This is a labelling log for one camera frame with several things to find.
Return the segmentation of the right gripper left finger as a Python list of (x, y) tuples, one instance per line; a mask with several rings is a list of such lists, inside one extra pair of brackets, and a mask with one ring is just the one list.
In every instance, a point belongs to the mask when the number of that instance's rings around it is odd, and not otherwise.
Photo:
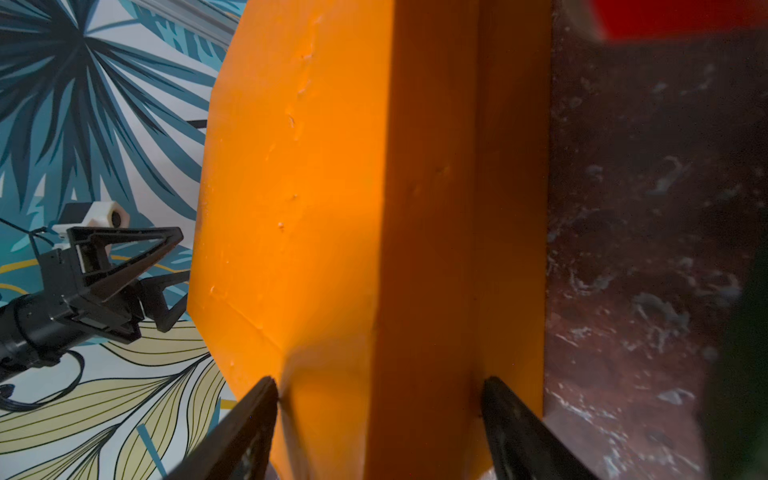
[(266, 376), (167, 477), (179, 480), (274, 479), (270, 451), (279, 392)]

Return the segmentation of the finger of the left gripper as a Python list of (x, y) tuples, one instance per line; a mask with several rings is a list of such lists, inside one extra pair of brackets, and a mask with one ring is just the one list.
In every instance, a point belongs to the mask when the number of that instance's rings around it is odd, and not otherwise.
[(67, 230), (74, 279), (81, 295), (110, 300), (183, 240), (178, 227), (72, 227)]
[(190, 271), (182, 271), (139, 281), (139, 298), (144, 316), (151, 319), (161, 333), (169, 332), (187, 310), (188, 295), (184, 294), (173, 306), (169, 307), (165, 290), (185, 283), (190, 279)]

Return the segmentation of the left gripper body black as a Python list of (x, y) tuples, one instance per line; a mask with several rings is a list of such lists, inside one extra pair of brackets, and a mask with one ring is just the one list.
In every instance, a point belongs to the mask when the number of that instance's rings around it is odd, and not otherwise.
[(108, 239), (80, 239), (39, 258), (51, 344), (79, 345), (94, 337), (130, 344), (141, 338), (143, 313), (133, 285), (144, 273), (144, 256), (113, 264), (109, 245)]

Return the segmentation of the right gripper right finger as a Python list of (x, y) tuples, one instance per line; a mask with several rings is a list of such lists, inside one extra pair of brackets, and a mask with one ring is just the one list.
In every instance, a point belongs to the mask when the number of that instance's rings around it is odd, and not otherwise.
[(481, 410), (498, 479), (597, 480), (500, 378), (484, 380)]

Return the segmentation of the orange shoebox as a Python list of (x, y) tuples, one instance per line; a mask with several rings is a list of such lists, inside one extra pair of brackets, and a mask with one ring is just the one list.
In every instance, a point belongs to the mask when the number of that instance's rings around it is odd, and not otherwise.
[(250, 1), (189, 313), (284, 479), (476, 479), (484, 379), (543, 403), (551, 5)]

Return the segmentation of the red shoebox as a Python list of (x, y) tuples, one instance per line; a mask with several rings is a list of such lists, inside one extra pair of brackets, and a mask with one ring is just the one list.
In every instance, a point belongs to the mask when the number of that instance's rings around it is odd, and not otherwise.
[(765, 27), (767, 3), (755, 0), (596, 0), (586, 8), (610, 41), (659, 39)]

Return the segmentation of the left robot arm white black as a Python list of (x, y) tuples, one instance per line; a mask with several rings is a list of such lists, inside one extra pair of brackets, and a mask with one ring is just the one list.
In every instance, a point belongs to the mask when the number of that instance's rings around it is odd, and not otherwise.
[(189, 280), (187, 271), (146, 277), (183, 239), (178, 227), (72, 227), (64, 249), (38, 258), (43, 288), (1, 309), (1, 378), (56, 365), (93, 337), (123, 344), (141, 338), (151, 320), (165, 333), (187, 308), (164, 292)]

